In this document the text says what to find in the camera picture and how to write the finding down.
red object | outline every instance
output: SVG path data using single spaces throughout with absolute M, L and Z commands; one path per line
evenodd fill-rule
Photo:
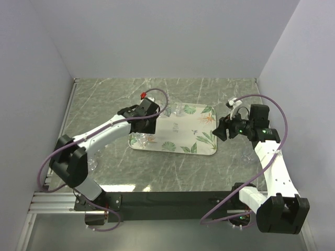
M 146 97 L 147 93 L 141 93 L 141 99 L 144 99 Z

marble surface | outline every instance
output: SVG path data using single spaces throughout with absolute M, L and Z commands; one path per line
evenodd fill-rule
M 139 95 L 151 87 L 162 88 L 183 102 L 213 106 L 217 123 L 229 113 L 227 99 L 259 93 L 252 78 L 79 79 L 62 133 L 75 136 L 100 125 L 121 108 L 138 104 Z M 261 99 L 248 98 L 243 103 L 248 107 L 261 104 Z M 212 156 L 137 151 L 127 140 L 117 139 L 96 156 L 98 167 L 90 176 L 106 191 L 231 190 L 234 183 L 244 182 L 261 170 L 251 143 L 241 135 L 226 142 L 218 140 L 218 150 Z M 61 183 L 55 174 L 50 188 Z M 264 176 L 253 183 L 259 190 L 266 190 Z

white enclosure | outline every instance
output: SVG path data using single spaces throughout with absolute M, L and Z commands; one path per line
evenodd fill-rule
M 298 0 L 31 0 L 73 77 L 258 77 Z
M 334 250 L 334 0 L 0 1 L 1 250 L 14 250 L 75 77 L 255 77 L 287 114 L 289 174 Z M 271 123 L 283 132 L 271 107 Z

black joint motor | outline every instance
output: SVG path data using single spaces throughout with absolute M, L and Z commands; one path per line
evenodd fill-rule
M 155 114 L 159 109 L 159 105 L 155 102 L 148 98 L 144 98 L 139 105 L 124 108 L 118 111 L 117 114 L 122 115 L 125 118 L 145 117 Z M 128 122 L 131 123 L 130 132 L 155 134 L 156 119 L 157 116 L 150 119 L 129 120 Z

leaf print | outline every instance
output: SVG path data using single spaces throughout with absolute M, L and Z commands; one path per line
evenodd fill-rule
M 210 137 L 206 132 L 203 132 L 203 135 L 204 135 L 206 138 L 208 138 L 210 141 L 213 141 L 213 140 L 211 139 L 211 137 Z
M 200 120 L 200 123 L 208 124 L 208 123 L 212 123 L 213 121 L 215 121 L 215 118 L 211 116 L 210 113 L 208 113 L 208 116 L 201 115 L 201 118 L 198 118 L 198 120 Z
M 212 106 L 206 106 L 206 108 L 201 113 L 207 113 L 212 110 Z
M 212 149 L 216 150 L 217 149 L 217 144 L 215 143 L 215 136 L 213 135 L 212 131 L 208 133 L 203 132 L 203 135 L 205 137 L 202 136 L 198 136 L 196 140 L 200 141 L 200 142 L 204 142 L 206 144 L 212 145 Z
M 169 117 L 171 115 L 171 107 L 167 107 L 166 110 L 164 111 L 164 115 Z
M 190 107 L 189 105 L 185 105 L 185 106 L 184 106 L 184 111 L 185 111 L 187 114 L 193 114 L 193 113 L 195 113 L 196 108 L 195 108 L 195 107 Z
M 185 146 L 181 146 L 181 149 L 183 149 L 184 153 L 190 153 L 190 149 L 188 147 Z
M 197 142 L 195 142 L 194 145 L 192 145 L 191 153 L 197 153 Z
M 205 137 L 202 137 L 202 136 L 197 136 L 196 140 L 204 142 L 206 144 L 210 144 L 210 142 L 208 141 L 208 139 L 206 139 Z
M 176 145 L 170 141 L 165 141 L 162 144 L 162 151 L 174 152 L 176 150 Z

